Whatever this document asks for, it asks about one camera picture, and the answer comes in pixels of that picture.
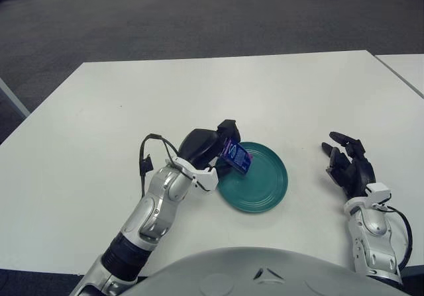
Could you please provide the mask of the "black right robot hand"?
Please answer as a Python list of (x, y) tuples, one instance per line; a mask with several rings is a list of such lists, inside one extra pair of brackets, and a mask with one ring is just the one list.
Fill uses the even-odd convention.
[(321, 143), (322, 150), (329, 157), (327, 174), (342, 188), (348, 200), (367, 196), (366, 186), (376, 183), (376, 176), (372, 164), (365, 156), (362, 142), (335, 131), (330, 132), (329, 137), (342, 146), (345, 152), (326, 142)]

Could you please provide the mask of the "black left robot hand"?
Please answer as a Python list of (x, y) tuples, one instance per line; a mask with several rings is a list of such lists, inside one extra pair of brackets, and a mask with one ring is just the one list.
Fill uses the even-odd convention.
[(219, 178), (233, 170), (221, 157), (230, 141), (240, 142), (235, 120), (225, 119), (216, 130), (196, 128), (184, 138), (178, 154), (167, 163), (188, 178), (194, 187), (213, 191)]

